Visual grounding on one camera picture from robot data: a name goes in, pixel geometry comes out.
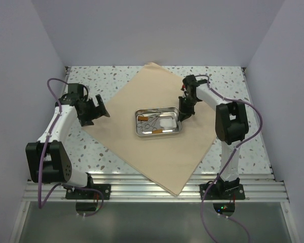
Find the white gauze pad top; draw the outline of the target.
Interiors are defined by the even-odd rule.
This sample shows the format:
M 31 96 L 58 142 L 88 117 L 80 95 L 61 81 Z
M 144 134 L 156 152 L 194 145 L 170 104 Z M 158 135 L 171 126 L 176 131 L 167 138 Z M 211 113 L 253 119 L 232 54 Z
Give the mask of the white gauze pad top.
M 173 129 L 177 126 L 176 120 L 172 117 L 169 118 L 161 118 L 160 126 L 164 129 Z

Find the steel instrument tray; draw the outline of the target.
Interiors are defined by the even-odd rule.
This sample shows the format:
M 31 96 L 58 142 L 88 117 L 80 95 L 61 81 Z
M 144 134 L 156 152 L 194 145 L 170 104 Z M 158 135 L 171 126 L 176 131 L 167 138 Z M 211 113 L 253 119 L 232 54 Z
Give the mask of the steel instrument tray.
M 155 124 L 156 129 L 149 129 L 146 131 L 141 131 L 137 127 L 137 117 L 140 115 L 143 116 L 149 116 L 149 115 L 156 115 L 157 113 L 160 113 L 160 117 L 157 120 Z M 158 107 L 158 108 L 145 108 L 145 109 L 139 109 L 135 111 L 135 132 L 139 137 L 148 137 L 148 136 L 162 136 L 162 135 L 173 135 L 178 134 L 182 131 L 182 123 L 178 121 L 178 108 L 174 106 L 168 106 L 168 107 Z M 172 117 L 176 120 L 177 126 L 173 129 L 164 129 L 160 126 L 160 119 L 161 118 L 169 118 Z M 162 129 L 163 132 L 161 134 L 152 134 L 152 131 Z

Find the brown bandage vertical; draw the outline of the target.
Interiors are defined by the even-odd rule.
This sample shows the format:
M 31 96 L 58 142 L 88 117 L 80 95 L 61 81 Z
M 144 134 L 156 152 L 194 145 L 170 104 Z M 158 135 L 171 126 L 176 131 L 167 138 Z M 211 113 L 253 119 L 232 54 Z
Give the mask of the brown bandage vertical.
M 161 134 L 162 132 L 163 132 L 162 129 L 157 129 L 157 130 L 152 131 L 152 134 Z

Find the brown bandage horizontal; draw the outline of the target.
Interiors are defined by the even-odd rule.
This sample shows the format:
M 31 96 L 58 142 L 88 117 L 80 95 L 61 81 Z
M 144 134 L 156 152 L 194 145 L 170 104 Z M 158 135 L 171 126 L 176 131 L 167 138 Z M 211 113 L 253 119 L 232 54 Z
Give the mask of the brown bandage horizontal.
M 142 121 L 142 122 L 148 121 L 148 117 L 147 117 L 147 116 L 138 116 L 137 119 L 138 119 L 139 121 Z

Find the beige cloth mat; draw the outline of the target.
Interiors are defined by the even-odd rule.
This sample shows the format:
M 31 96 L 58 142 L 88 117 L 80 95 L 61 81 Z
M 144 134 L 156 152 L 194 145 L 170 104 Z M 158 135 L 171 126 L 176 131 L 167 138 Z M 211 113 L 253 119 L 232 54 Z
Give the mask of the beige cloth mat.
M 215 140 L 215 111 L 206 103 L 171 133 L 174 121 L 159 111 L 137 121 L 141 109 L 177 107 L 182 77 L 155 63 L 143 66 L 106 103 L 109 117 L 94 120 L 85 132 L 172 195 L 179 195 Z

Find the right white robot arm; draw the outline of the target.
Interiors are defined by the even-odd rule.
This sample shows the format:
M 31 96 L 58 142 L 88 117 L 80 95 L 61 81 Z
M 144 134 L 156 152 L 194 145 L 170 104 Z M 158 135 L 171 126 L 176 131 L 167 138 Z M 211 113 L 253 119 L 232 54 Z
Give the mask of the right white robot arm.
M 198 102 L 205 102 L 215 111 L 215 133 L 222 149 L 221 165 L 219 178 L 205 192 L 208 198 L 223 198 L 239 189 L 239 155 L 232 153 L 249 132 L 248 118 L 244 103 L 217 93 L 210 87 L 209 76 L 204 77 L 198 80 L 195 75 L 188 75 L 182 80 L 183 95 L 179 97 L 178 121 L 194 115 Z

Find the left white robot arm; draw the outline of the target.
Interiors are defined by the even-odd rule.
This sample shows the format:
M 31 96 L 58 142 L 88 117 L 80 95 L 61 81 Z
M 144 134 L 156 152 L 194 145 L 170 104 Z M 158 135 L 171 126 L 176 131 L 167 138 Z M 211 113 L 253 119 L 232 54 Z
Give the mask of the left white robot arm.
M 26 145 L 31 180 L 39 186 L 60 183 L 71 187 L 89 187 L 91 177 L 72 167 L 64 143 L 74 122 L 92 126 L 95 119 L 109 116 L 101 95 L 91 96 L 86 86 L 71 83 L 56 100 L 53 117 L 44 133 Z

